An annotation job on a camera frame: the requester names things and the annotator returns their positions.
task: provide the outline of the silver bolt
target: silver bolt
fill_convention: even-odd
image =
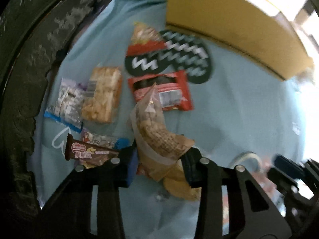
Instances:
[[[111,163],[112,164],[119,164],[121,162],[120,158],[118,157],[114,157],[111,159]]]
[[[76,170],[77,172],[82,172],[82,171],[84,170],[84,166],[81,165],[81,164],[79,164],[79,165],[77,165],[77,166],[75,167],[75,170]]]
[[[293,209],[291,209],[291,213],[292,213],[294,216],[296,216],[296,215],[298,214],[298,210],[295,209],[295,208],[293,208]]]
[[[295,186],[291,186],[291,190],[293,193],[298,193],[298,189]]]
[[[203,157],[203,158],[201,158],[201,159],[199,160],[199,162],[200,162],[201,164],[209,164],[209,159]]]
[[[245,170],[245,167],[242,166],[242,165],[237,165],[236,166],[236,170],[239,171],[239,172],[243,172]]]

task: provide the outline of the light blue fabric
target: light blue fabric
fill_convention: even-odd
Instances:
[[[97,65],[122,66],[130,43],[134,22],[143,22],[158,31],[165,28],[166,0],[113,0],[95,19],[61,64],[48,103],[58,96],[61,78],[87,83]],[[213,62],[213,75],[204,84],[189,84],[195,109],[191,112],[165,112],[168,130],[194,139],[205,156],[227,166],[244,151],[261,157],[282,154],[300,161],[304,149],[305,121],[290,81],[280,82],[249,59],[205,41]],[[127,124],[135,103],[127,84],[130,76],[123,68],[124,82],[118,120],[111,125],[85,122],[90,130],[128,137]],[[293,124],[300,128],[297,135]],[[50,119],[43,121],[41,158],[44,201],[73,168],[61,148],[66,129]],[[79,134],[72,132],[75,138]],[[193,238],[199,203],[158,195],[161,183],[136,177],[129,189],[120,189],[121,209],[127,238]]]

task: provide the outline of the chocolate bar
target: chocolate bar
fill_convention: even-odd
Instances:
[[[64,152],[67,161],[70,159],[79,160],[80,164],[89,169],[101,166],[107,160],[118,155],[118,151],[75,140],[71,134],[68,134]]]

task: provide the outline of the cardboard box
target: cardboard box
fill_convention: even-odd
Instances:
[[[168,0],[168,29],[223,44],[287,80],[313,65],[288,20],[246,0]]]

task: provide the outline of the barcode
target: barcode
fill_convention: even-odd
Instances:
[[[88,98],[93,98],[95,89],[96,89],[96,82],[97,81],[89,81],[87,84],[87,92],[85,94],[86,97]]]
[[[159,97],[162,108],[179,105],[181,102],[181,90],[160,92]]]

